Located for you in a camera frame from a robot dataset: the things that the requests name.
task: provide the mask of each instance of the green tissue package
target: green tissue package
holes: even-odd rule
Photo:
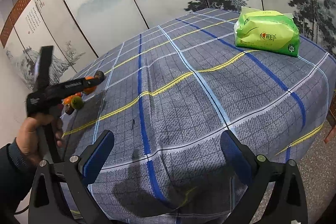
[[[292,14],[242,7],[234,31],[237,47],[298,56],[300,37]]]

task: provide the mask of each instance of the speckled floor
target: speckled floor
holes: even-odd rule
[[[308,206],[308,223],[314,224],[336,193],[336,137],[325,144],[331,126],[326,121],[305,157],[298,162]],[[251,223],[258,221],[266,208],[272,190],[268,190]]]

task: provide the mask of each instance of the yellow stripe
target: yellow stripe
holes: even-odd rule
[[[233,21],[233,20],[235,20],[235,19],[238,19],[238,17],[237,17],[237,18],[232,18],[232,19],[227,20],[227,21]],[[221,22],[219,22],[219,23],[216,23],[216,24],[212,24],[212,25],[206,26],[206,27],[204,27],[204,28],[202,28],[202,29],[197,29],[197,30],[195,30],[195,31],[192,31],[192,32],[189,32],[189,33],[185,33],[185,34],[183,34],[183,35],[181,35],[181,36],[179,36],[179,37],[175,37],[175,38],[172,39],[172,40],[179,39],[179,38],[184,37],[184,36],[186,36],[186,35],[189,35],[189,34],[192,34],[192,33],[195,33],[195,32],[198,32],[198,31],[201,31],[201,30],[204,30],[204,29],[207,29],[207,28],[210,28],[210,27],[213,27],[213,26],[222,24],[222,23],[225,23],[225,22],[227,22],[227,21],[221,21]],[[162,44],[159,44],[159,45],[157,45],[157,46],[155,46],[155,47],[152,47],[152,48],[148,49],[147,51],[141,52],[140,54],[144,54],[144,53],[146,53],[146,52],[149,52],[149,51],[151,51],[151,50],[153,50],[153,49],[155,49],[155,48],[157,48],[157,47],[161,47],[162,45],[167,44],[167,43],[169,43],[169,41],[166,41],[166,42],[164,42],[164,43],[162,43]],[[114,68],[116,69],[116,68],[120,67],[121,65],[127,63],[128,61],[131,61],[131,60],[133,60],[134,58],[137,58],[140,54],[137,54],[137,55],[135,55],[135,56],[133,56],[133,57],[127,59],[127,60],[124,61],[124,62],[121,62],[120,64],[118,64],[118,65],[115,66]],[[112,69],[110,69],[110,70],[108,70],[107,72],[105,72],[105,74],[108,74],[108,73],[111,72],[111,71],[112,71]]]
[[[222,68],[224,68],[224,67],[232,64],[233,62],[237,61],[239,58],[241,58],[243,55],[245,55],[245,53],[247,53],[247,52],[255,52],[255,51],[257,51],[257,50],[249,50],[249,51],[241,52],[241,53],[237,54],[236,56],[234,56],[233,58],[231,58],[230,60],[226,61],[223,64],[220,64],[220,65],[218,65],[216,67],[213,67],[213,68],[210,68],[210,69],[203,69],[203,70],[198,70],[198,71],[195,71],[195,72],[210,72],[210,71],[215,71],[215,70],[222,69]],[[192,71],[186,72],[186,73],[182,74],[181,76],[179,76],[179,77],[175,78],[174,80],[172,80],[170,83],[168,83],[168,84],[162,86],[161,88],[155,90],[154,92],[150,92],[148,90],[144,91],[138,97],[136,97],[133,101],[131,101],[130,103],[128,103],[127,105],[125,105],[125,106],[123,106],[121,108],[118,108],[117,110],[114,110],[114,111],[112,111],[110,113],[107,113],[107,114],[99,117],[99,119],[96,119],[94,121],[88,122],[88,123],[86,123],[86,124],[84,124],[84,125],[76,128],[76,129],[71,130],[71,131],[65,132],[63,134],[63,137],[66,136],[66,135],[78,132],[78,131],[80,131],[80,130],[82,130],[84,128],[87,128],[87,127],[89,127],[91,125],[94,125],[97,121],[104,120],[104,119],[106,119],[108,117],[111,117],[111,116],[113,116],[113,115],[115,115],[115,114],[117,114],[119,112],[122,112],[122,111],[126,110],[129,107],[132,107],[133,105],[135,105],[139,101],[139,99],[141,97],[143,97],[145,95],[150,95],[150,96],[158,95],[159,93],[162,93],[165,90],[171,88],[173,85],[176,85],[177,83],[181,82],[183,79],[189,77],[192,74],[193,74]]]
[[[284,152],[287,150],[287,148],[289,147],[293,147],[305,140],[307,140],[308,138],[314,136],[317,132],[319,132],[322,128],[323,124],[321,124],[319,127],[315,128],[314,130],[310,131],[309,133],[307,133],[306,135],[300,137],[299,139],[297,139],[296,141],[292,142],[289,144],[289,146],[285,147],[283,150],[281,150],[279,153],[277,153],[276,155],[279,155],[281,152]]]

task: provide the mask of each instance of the tree logo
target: tree logo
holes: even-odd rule
[[[260,38],[264,39],[264,40],[272,40],[274,41],[274,39],[277,39],[277,35],[276,34],[269,34],[266,32],[262,32],[260,34]]]
[[[289,45],[288,45],[288,50],[289,50],[290,52],[295,52],[295,46],[294,46],[293,44],[289,44]]]

